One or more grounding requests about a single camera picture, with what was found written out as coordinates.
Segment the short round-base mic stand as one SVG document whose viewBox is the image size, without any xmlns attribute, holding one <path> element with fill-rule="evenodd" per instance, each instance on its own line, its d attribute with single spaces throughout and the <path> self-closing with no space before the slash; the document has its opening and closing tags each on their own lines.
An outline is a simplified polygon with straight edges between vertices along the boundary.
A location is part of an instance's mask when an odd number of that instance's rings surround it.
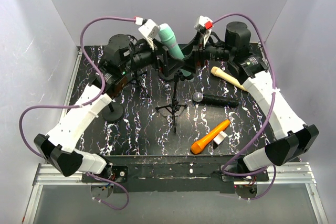
<svg viewBox="0 0 336 224">
<path fill-rule="evenodd" d="M 108 123 L 115 123 L 124 117 L 124 107 L 116 102 L 109 103 L 101 111 L 103 119 Z"/>
</svg>

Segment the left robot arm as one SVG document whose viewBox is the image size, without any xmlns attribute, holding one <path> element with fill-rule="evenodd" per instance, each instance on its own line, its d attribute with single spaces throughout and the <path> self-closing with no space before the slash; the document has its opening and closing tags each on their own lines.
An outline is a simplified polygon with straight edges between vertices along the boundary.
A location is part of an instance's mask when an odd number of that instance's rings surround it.
<svg viewBox="0 0 336 224">
<path fill-rule="evenodd" d="M 92 77 L 74 107 L 47 134 L 38 134 L 34 144 L 42 157 L 65 177 L 75 172 L 90 172 L 100 182 L 111 178 L 108 161 L 98 154 L 76 149 L 82 133 L 98 117 L 107 112 L 125 85 L 138 77 L 138 70 L 155 65 L 163 74 L 169 74 L 169 59 L 182 62 L 184 55 L 174 37 L 145 39 L 136 43 L 130 35 L 112 36 L 103 49 L 99 73 Z"/>
</svg>

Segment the green microphone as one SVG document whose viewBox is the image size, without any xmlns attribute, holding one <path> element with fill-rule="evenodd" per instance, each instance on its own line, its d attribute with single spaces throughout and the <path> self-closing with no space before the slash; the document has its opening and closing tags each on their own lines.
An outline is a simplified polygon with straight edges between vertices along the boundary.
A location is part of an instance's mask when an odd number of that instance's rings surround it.
<svg viewBox="0 0 336 224">
<path fill-rule="evenodd" d="M 163 23 L 159 27 L 159 38 L 161 43 L 168 48 L 168 51 L 172 58 L 183 60 L 185 56 L 183 55 L 177 43 L 175 33 L 173 32 L 172 28 L 167 23 Z"/>
</svg>

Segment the black silver-mesh microphone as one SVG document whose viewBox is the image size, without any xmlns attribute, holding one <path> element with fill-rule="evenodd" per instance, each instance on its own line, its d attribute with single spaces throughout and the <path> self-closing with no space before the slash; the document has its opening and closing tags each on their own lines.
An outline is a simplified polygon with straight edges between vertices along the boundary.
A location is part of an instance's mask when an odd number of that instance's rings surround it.
<svg viewBox="0 0 336 224">
<path fill-rule="evenodd" d="M 213 105 L 213 106 L 229 106 L 231 108 L 236 108 L 239 106 L 239 100 L 227 97 L 219 97 L 216 95 L 203 94 L 200 92 L 195 92 L 192 95 L 192 99 L 196 103 Z"/>
</svg>

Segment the cream microphone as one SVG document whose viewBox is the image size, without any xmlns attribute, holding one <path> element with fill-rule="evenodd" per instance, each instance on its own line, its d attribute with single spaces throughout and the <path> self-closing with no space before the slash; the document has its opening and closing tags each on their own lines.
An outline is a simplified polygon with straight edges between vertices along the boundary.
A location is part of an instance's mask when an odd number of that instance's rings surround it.
<svg viewBox="0 0 336 224">
<path fill-rule="evenodd" d="M 211 73 L 216 76 L 219 77 L 223 80 L 225 80 L 226 82 L 229 82 L 230 84 L 234 85 L 235 87 L 243 90 L 243 91 L 247 91 L 240 83 L 239 81 L 232 77 L 231 75 L 225 73 L 222 69 L 220 69 L 219 67 L 213 67 L 211 69 Z"/>
</svg>

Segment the tripod stand for green mic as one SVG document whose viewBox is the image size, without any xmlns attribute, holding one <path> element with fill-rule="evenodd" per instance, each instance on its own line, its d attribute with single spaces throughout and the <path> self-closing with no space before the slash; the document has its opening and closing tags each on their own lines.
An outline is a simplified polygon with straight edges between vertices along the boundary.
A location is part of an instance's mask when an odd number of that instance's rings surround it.
<svg viewBox="0 0 336 224">
<path fill-rule="evenodd" d="M 176 133 L 176 112 L 178 112 L 180 110 L 181 107 L 183 108 L 187 108 L 188 105 L 187 104 L 179 104 L 179 101 L 177 99 L 177 84 L 179 81 L 184 81 L 186 80 L 186 77 L 183 75 L 183 73 L 181 72 L 181 70 L 177 70 L 174 74 L 174 88 L 173 88 L 173 98 L 171 100 L 171 103 L 168 105 L 164 105 L 164 106 L 157 106 L 155 109 L 158 112 L 160 109 L 166 109 L 171 117 L 172 117 L 172 125 L 173 125 L 173 130 L 174 130 L 174 134 Z"/>
</svg>

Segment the tripod shock-mount mic stand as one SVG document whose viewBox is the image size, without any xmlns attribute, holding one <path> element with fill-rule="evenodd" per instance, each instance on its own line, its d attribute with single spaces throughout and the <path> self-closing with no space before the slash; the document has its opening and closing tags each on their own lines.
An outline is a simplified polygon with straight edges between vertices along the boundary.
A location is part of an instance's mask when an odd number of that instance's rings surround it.
<svg viewBox="0 0 336 224">
<path fill-rule="evenodd" d="M 127 34 L 127 36 L 130 39 L 131 48 L 134 50 L 134 52 L 138 52 L 141 42 L 138 42 L 138 39 L 135 38 L 133 35 Z M 141 88 L 141 90 L 145 93 L 146 97 L 150 98 L 147 88 L 141 82 L 141 78 L 146 76 L 147 73 L 148 73 L 147 71 L 143 72 L 139 72 L 138 70 L 134 71 L 131 74 L 132 79 L 128 82 L 128 84 L 132 84 L 134 86 Z"/>
</svg>

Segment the orange microphone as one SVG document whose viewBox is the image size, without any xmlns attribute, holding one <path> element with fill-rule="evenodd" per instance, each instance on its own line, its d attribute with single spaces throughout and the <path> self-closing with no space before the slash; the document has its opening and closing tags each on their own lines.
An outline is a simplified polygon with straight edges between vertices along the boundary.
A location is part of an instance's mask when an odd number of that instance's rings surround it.
<svg viewBox="0 0 336 224">
<path fill-rule="evenodd" d="M 214 129 L 212 129 L 208 134 L 206 134 L 203 138 L 196 141 L 191 146 L 191 152 L 193 154 L 199 154 L 201 153 L 204 148 L 223 130 L 225 130 L 230 125 L 229 120 L 224 120 L 222 123 L 220 123 L 218 126 L 216 126 Z"/>
</svg>

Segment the round-base stand for cream mic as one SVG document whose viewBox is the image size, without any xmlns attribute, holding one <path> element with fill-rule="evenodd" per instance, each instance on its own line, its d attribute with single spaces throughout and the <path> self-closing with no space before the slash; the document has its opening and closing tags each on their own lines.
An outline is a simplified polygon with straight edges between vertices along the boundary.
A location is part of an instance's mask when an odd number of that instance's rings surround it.
<svg viewBox="0 0 336 224">
<path fill-rule="evenodd" d="M 164 82 L 171 82 L 175 81 L 178 78 L 178 76 L 175 73 L 170 74 L 168 76 L 165 76 L 163 73 L 159 73 L 159 78 Z"/>
</svg>

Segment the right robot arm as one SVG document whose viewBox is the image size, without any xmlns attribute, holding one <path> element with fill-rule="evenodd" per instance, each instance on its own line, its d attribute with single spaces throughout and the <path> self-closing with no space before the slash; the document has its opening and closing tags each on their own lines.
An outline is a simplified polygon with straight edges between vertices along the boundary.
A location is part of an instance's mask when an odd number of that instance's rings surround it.
<svg viewBox="0 0 336 224">
<path fill-rule="evenodd" d="M 210 42 L 213 22 L 201 16 L 195 25 L 197 34 L 183 48 L 189 57 L 204 60 L 226 61 L 228 70 L 244 89 L 255 99 L 266 116 L 260 132 L 269 124 L 275 141 L 244 157 L 235 156 L 237 172 L 242 180 L 251 180 L 271 165 L 284 163 L 306 153 L 319 134 L 317 127 L 307 125 L 289 106 L 275 85 L 275 75 L 262 55 L 250 48 L 251 32 L 243 22 L 230 22 L 224 40 Z"/>
</svg>

